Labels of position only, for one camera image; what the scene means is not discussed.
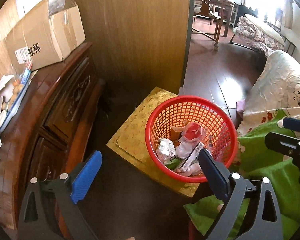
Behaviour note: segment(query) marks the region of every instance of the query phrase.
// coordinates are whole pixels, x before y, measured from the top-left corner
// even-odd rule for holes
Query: patterned yellow paper
[[[181,182],[163,173],[151,159],[145,142],[146,123],[152,111],[165,100],[176,96],[156,87],[112,136],[107,146],[151,179],[176,192],[192,197],[199,183]]]

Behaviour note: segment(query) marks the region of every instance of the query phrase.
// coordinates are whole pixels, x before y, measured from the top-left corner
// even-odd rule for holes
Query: red basket rim
[[[227,168],[231,165],[231,163],[235,157],[235,154],[237,153],[237,144],[238,144],[234,124],[233,124],[232,120],[229,118],[229,116],[219,106],[217,106],[215,103],[212,103],[211,101],[209,101],[205,98],[201,98],[201,97],[177,96],[174,98],[170,98],[170,99],[162,102],[159,106],[157,106],[153,110],[151,115],[149,116],[149,119],[146,124],[146,131],[145,131],[146,146],[147,146],[149,155],[151,156],[154,163],[158,166],[158,168],[160,170],[162,170],[168,176],[170,176],[176,180],[183,181],[183,182],[190,182],[190,183],[206,182],[207,179],[205,176],[197,177],[197,178],[185,177],[185,176],[179,175],[179,174],[169,170],[166,166],[164,166],[164,164],[162,162],[160,162],[160,160],[158,159],[155,151],[153,150],[152,144],[151,144],[150,130],[151,130],[157,116],[162,112],[163,109],[166,109],[167,107],[169,107],[173,104],[183,103],[183,102],[194,102],[194,103],[198,103],[198,104],[204,104],[205,106],[208,106],[208,107],[212,106],[212,108],[214,108],[215,110],[218,110],[218,114],[222,117],[222,119],[224,120],[224,122],[227,124],[227,126],[229,128],[230,140],[233,142],[233,144],[231,144],[231,150],[230,150],[230,151],[232,151],[232,153],[230,153],[230,157],[229,157],[228,161],[225,163],[225,166]]]

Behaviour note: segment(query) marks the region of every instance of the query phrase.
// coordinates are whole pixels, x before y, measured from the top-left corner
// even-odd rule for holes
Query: plastic basket
[[[182,127],[182,121],[200,123],[207,130],[205,145],[211,140],[212,157],[228,168],[237,153],[237,134],[228,115],[216,104],[200,97],[178,96],[164,101],[150,115],[146,124],[146,146],[155,164],[168,176],[183,182],[206,182],[203,173],[185,177],[169,170],[155,151],[159,138],[170,138],[170,127]]]

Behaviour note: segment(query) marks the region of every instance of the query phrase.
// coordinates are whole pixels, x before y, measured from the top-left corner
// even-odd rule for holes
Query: cabinet drawer
[[[30,176],[40,180],[57,178],[66,160],[66,152],[40,137],[34,148]]]
[[[77,129],[95,80],[95,69],[87,56],[65,85],[60,100],[45,122],[45,127],[69,142]]]

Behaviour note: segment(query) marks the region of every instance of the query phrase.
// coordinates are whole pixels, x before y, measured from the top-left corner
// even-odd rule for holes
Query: dark floor
[[[204,25],[198,20],[197,28]],[[235,117],[235,101],[244,97],[262,71],[258,53],[229,45],[222,38],[218,52],[213,41],[192,37],[184,93],[214,101]],[[201,184],[190,199],[161,186],[122,159],[106,143],[135,110],[150,90],[120,89],[105,94],[111,111],[101,106],[90,135],[86,155],[101,151],[103,163],[93,184],[78,206],[100,240],[188,238],[189,218],[183,209],[210,195],[207,183]]]

